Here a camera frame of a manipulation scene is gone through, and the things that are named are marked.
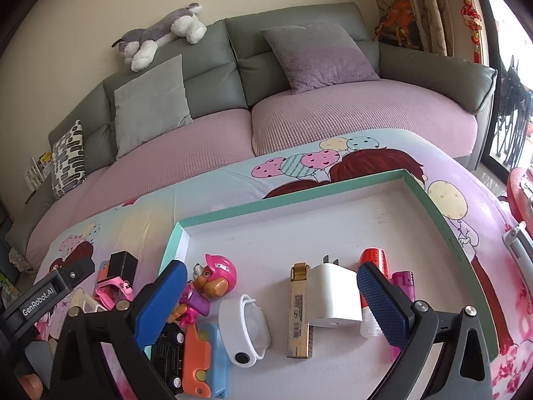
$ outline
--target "black box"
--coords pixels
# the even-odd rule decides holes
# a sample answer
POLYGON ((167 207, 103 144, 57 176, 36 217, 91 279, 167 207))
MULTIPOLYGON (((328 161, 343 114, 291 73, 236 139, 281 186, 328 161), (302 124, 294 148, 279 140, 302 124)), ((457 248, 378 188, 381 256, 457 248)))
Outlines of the black box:
POLYGON ((124 281, 133 285, 137 263, 139 261, 127 251, 121 251, 111 255, 107 277, 121 277, 124 281))

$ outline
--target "gray leather sofa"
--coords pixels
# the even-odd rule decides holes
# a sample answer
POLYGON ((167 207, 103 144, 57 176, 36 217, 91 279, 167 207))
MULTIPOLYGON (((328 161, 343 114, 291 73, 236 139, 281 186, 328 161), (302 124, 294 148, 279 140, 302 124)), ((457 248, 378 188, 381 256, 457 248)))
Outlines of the gray leather sofa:
MULTIPOLYGON (((372 41, 354 3, 292 7, 217 21, 196 45, 179 39, 159 49, 146 70, 182 54, 183 78, 193 119, 228 109, 250 109, 263 98, 289 89, 287 78, 260 29, 320 21, 343 25, 382 78, 441 93, 475 115, 478 133, 474 149, 471 155, 456 160, 470 170, 477 166, 487 132, 496 72, 455 58, 372 41)), ((87 174, 112 165, 117 154, 114 91, 142 73, 132 72, 125 66, 103 80, 50 132, 50 145, 76 119, 81 119, 87 174)), ((53 203, 48 178, 6 236, 20 254, 26 254, 34 228, 53 203)), ((30 263, 38 267, 40 261, 30 260, 30 263)))

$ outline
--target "sofa backrest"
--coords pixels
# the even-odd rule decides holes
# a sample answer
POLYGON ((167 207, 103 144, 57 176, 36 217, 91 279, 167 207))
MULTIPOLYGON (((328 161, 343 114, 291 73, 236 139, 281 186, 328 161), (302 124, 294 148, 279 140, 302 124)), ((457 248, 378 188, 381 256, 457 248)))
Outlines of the sofa backrest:
POLYGON ((283 69, 260 30, 282 25, 335 22, 356 41, 376 71, 379 45, 372 41, 355 3, 297 6, 224 20, 237 57, 246 102, 253 106, 273 94, 290 89, 283 69))
POLYGON ((81 119, 87 174, 111 165, 117 156, 115 90, 179 54, 193 119, 232 108, 248 108, 224 23, 217 21, 207 27, 198 44, 190 45, 184 38, 174 40, 157 50, 154 61, 145 70, 133 72, 129 65, 124 65, 107 77, 50 132, 50 146, 81 119))

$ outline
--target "red bottle cap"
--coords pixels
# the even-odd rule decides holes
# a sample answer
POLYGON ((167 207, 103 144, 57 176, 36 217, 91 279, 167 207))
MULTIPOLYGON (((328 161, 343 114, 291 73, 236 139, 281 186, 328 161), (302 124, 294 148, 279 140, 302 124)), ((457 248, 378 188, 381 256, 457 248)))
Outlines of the red bottle cap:
MULTIPOLYGON (((385 278, 388 279, 387 257, 385 255, 385 251, 383 251, 381 248, 367 248, 361 254, 361 258, 359 259, 359 266, 366 262, 374 263, 381 271, 381 273, 385 276, 385 278)), ((363 295, 361 295, 361 307, 368 307, 368 304, 364 300, 363 295)))

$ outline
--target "metal bolt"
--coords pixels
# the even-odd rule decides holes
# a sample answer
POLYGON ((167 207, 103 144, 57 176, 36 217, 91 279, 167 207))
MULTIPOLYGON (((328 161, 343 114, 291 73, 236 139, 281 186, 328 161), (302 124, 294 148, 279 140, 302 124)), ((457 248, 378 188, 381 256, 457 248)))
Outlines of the metal bolt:
POLYGON ((474 317, 478 313, 478 311, 473 306, 467 305, 465 307, 465 313, 470 317, 474 317))
POLYGON ((80 307, 72 307, 70 310, 68 310, 69 317, 76 317, 79 314, 79 311, 81 310, 80 307))
POLYGON ((130 307, 130 302, 126 299, 123 299, 122 301, 118 301, 118 303, 115 305, 115 308, 118 311, 126 311, 130 307))
POLYGON ((418 311, 421 311, 421 312, 426 312, 428 311, 428 309, 430 308, 430 306, 427 304, 427 302, 425 301, 416 301, 415 302, 415 308, 418 310, 418 311))

